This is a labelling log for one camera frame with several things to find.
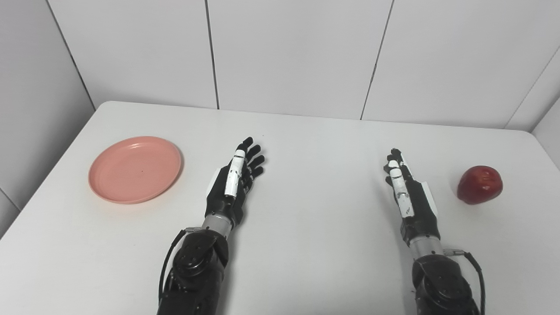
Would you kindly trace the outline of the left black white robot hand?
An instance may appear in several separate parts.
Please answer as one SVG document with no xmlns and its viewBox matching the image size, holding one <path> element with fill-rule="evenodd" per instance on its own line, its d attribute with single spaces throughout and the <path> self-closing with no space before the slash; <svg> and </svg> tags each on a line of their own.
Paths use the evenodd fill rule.
<svg viewBox="0 0 560 315">
<path fill-rule="evenodd" d="M 243 205 L 257 177 L 264 173 L 261 146 L 247 137 L 236 148 L 230 162 L 219 169 L 206 198 L 206 213 L 225 217 L 235 228 L 244 217 Z"/>
</svg>

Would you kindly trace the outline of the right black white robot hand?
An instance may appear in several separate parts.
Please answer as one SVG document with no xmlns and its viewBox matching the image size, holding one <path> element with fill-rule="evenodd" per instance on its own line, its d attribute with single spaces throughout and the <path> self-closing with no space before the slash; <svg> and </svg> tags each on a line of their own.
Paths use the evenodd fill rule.
<svg viewBox="0 0 560 315">
<path fill-rule="evenodd" d="M 383 170 L 402 218 L 400 234 L 406 245 L 418 237 L 440 240 L 437 209 L 429 187 L 414 179 L 399 149 L 391 149 Z"/>
</svg>

